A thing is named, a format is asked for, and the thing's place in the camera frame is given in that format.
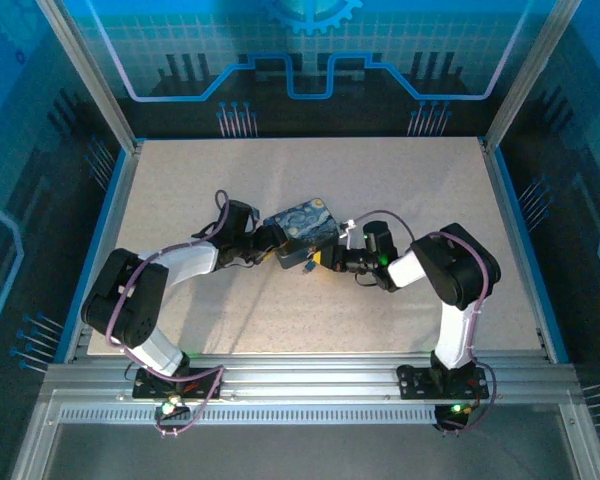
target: enclosure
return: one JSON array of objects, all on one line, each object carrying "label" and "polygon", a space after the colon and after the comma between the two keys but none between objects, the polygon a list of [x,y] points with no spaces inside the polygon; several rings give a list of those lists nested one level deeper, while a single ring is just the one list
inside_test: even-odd
[{"label": "enclosure", "polygon": [[[502,270],[475,341],[490,418],[444,438],[444,402],[401,398],[439,335],[426,280],[270,260],[165,294],[166,336],[226,371],[160,441],[80,308],[114,248],[186,240],[217,189],[263,217],[462,224]],[[0,478],[192,471],[600,479],[600,0],[0,3]]]}]

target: glass panel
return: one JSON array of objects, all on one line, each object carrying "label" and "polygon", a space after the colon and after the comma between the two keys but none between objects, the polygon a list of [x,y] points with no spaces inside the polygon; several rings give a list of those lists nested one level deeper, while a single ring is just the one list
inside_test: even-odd
[{"label": "glass panel", "polygon": [[484,134],[552,0],[70,0],[140,137]]},{"label": "glass panel", "polygon": [[0,2],[0,478],[58,345],[118,150],[35,2]]},{"label": "glass panel", "polygon": [[567,351],[600,384],[600,1],[582,2],[501,148]]}]

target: black mounting plate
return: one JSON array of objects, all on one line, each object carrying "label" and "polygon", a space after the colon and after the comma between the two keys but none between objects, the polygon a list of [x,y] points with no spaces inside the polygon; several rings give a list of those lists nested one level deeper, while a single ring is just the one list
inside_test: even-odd
[{"label": "black mounting plate", "polygon": [[489,387],[482,368],[475,368],[469,379],[449,382],[449,387],[441,389],[431,377],[430,368],[416,368],[401,365],[396,369],[401,400],[486,400]]},{"label": "black mounting plate", "polygon": [[[206,368],[190,368],[189,375],[205,372]],[[212,373],[206,377],[202,377],[195,382],[186,383],[183,385],[183,392],[179,393],[183,400],[204,399],[207,398],[209,390],[213,386],[213,381],[217,373]],[[136,373],[136,379],[133,384],[133,393],[131,396],[137,399],[165,399],[169,395],[176,393],[175,384],[154,377],[144,368],[139,368]],[[212,399],[220,398],[220,385],[216,388],[211,396]]]}]

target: gear logo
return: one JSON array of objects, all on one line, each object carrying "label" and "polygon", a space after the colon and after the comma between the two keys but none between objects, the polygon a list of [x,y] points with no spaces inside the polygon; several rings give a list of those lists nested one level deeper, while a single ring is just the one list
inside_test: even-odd
[{"label": "gear logo", "polygon": [[352,10],[362,7],[361,0],[262,0],[269,20],[277,20],[293,33],[316,30],[327,33],[328,27],[338,28],[344,19],[351,20]]},{"label": "gear logo", "polygon": [[0,29],[17,48],[23,49],[33,40],[39,22],[35,0],[0,0]]}]

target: speckled work surface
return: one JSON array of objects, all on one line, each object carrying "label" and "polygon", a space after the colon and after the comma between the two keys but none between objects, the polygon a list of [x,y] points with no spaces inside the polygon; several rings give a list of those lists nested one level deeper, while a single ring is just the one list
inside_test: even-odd
[{"label": "speckled work surface", "polygon": [[[148,141],[118,245],[150,251],[218,216],[216,189],[262,217],[314,197],[339,221],[384,208],[416,237],[452,222],[496,257],[502,280],[483,309],[478,349],[538,348],[530,301],[475,138]],[[399,250],[408,236],[387,220]],[[362,246],[357,232],[354,246]],[[187,352],[414,352],[434,347],[440,301],[426,280],[396,293],[275,259],[196,277],[167,291],[159,326]],[[94,334],[89,353],[113,353]]]}]

